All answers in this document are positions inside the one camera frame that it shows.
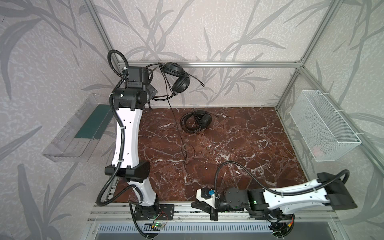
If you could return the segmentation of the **black headphones with cable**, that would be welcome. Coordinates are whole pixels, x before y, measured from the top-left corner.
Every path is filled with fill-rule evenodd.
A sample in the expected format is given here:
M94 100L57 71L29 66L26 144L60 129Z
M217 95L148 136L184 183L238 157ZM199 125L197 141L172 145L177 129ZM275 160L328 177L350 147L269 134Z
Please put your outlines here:
M174 112L174 108L171 105L170 99L176 97L178 94L184 92L190 85L191 81L191 75L188 74L179 64L168 62L168 63L155 63L150 64L146 66L150 69L150 78L152 79L154 76L154 71L156 68L159 69L160 73L163 76L164 82L165 82L165 88L166 88L166 95L160 96L160 97L153 97L152 100L155 102L167 102L168 106L171 109L171 113L174 117L175 126L177 129L177 133L179 135L181 145L181 154L183 156L183 168L186 174L186 179L190 181L190 186L192 190L195 191L195 188L193 186L192 178L188 172L187 169L187 160L189 157L188 148L186 146L186 143L183 139L182 133L180 131L179 123L176 118L176 114Z
M180 125L186 133L195 134L203 131L211 125L213 121L212 116L215 116L216 118L220 117L219 115L204 110L192 111L182 116L180 119ZM191 127L187 125L190 118L195 120L195 123L192 124Z

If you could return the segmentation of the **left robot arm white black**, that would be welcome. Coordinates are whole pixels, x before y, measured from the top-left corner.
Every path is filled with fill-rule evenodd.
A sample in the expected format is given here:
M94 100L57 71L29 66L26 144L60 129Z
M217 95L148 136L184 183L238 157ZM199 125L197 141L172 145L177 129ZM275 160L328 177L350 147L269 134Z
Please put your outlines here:
M135 205L130 210L132 218L153 219L160 214L160 202L149 180L151 164L141 162L138 154L141 117L145 105L157 94L151 84L153 71L130 66L118 50L110 50L107 59L110 68L121 78L109 96L109 105L117 122L117 140L113 161L105 167L105 174L110 178L98 194L96 204L106 206L132 189L138 198L136 202L130 202L130 205ZM115 177L125 179L128 186L103 201L102 197Z

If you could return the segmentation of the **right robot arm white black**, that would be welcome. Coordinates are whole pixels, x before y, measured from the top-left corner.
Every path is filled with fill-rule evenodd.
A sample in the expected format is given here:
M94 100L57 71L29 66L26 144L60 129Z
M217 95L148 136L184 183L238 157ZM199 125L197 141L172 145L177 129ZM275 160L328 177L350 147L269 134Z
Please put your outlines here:
M334 211L351 210L357 204L346 188L349 176L349 170L336 175L318 173L316 179L300 185L278 189L229 188L222 194L216 187L201 188L196 191L191 207L208 213L212 221L217 221L221 212L247 211L252 219L276 224L294 220L295 213L306 208L330 206Z

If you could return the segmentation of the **green mat in bin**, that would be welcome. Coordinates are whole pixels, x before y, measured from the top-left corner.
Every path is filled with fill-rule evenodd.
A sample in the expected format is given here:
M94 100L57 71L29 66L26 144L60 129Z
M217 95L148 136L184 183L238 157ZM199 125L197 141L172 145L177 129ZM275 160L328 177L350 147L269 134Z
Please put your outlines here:
M76 133L75 139L100 140L112 118L113 113L109 105L98 105Z

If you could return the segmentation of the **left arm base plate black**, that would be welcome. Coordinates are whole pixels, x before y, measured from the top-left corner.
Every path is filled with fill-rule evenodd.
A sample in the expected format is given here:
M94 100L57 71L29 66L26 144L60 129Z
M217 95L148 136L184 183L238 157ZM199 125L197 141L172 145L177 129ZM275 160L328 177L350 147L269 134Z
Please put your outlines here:
M137 221L146 220L173 220L175 213L174 204L159 204L149 207L138 205L135 207L133 214Z

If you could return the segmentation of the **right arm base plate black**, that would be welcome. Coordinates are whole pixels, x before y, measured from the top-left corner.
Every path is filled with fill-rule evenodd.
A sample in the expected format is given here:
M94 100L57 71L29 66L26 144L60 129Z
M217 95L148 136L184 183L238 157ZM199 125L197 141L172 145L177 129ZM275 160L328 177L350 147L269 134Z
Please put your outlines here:
M269 209L263 209L263 210L249 210L248 211L251 218L254 218L256 220L266 220L269 222L280 222L280 221L294 221L295 215L294 214L284 214L280 209L275 210L269 210Z

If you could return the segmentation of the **clear plastic wall bin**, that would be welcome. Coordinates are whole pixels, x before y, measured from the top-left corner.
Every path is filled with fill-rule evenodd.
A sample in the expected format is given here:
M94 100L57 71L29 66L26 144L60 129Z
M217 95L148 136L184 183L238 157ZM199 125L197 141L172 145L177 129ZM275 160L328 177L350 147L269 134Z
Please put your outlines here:
M90 94L42 155L55 163L86 163L112 118L109 97Z

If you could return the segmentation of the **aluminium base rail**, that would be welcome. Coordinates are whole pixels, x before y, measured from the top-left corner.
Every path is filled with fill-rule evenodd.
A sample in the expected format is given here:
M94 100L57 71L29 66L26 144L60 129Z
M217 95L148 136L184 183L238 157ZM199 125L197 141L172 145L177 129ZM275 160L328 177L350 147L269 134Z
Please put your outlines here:
M173 220L169 223L210 223L210 215L193 209L190 202L175 202ZM218 213L219 222L252 222L248 212ZM295 213L295 222L331 222L340 221L331 207L313 207ZM127 203L112 203L105 207L94 206L87 219L88 224L94 223L131 223L132 217Z

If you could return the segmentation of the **aluminium frame crossbar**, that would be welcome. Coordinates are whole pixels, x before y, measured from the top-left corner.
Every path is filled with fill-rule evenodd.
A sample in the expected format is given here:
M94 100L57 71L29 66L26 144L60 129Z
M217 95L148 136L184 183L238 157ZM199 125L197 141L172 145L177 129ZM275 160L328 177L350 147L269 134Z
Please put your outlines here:
M302 64L295 61L245 61L245 62L220 62L220 61L170 61L183 68L299 68Z

